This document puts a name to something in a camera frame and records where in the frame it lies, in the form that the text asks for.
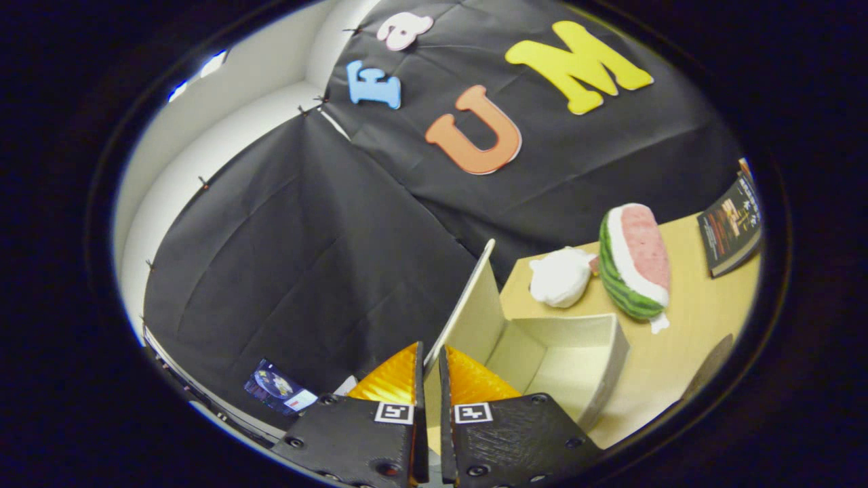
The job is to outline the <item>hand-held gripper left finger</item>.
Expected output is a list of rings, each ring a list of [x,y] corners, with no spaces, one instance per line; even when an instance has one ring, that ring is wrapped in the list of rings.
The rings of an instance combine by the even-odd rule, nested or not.
[[[294,468],[351,487],[416,487],[428,481],[425,347],[416,341],[344,395],[320,396],[272,452]]]

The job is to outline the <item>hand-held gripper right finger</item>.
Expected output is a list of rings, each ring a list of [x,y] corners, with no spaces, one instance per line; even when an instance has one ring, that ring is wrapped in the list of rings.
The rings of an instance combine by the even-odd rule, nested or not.
[[[555,487],[601,448],[545,392],[520,394],[451,346],[438,357],[442,477],[456,487]]]

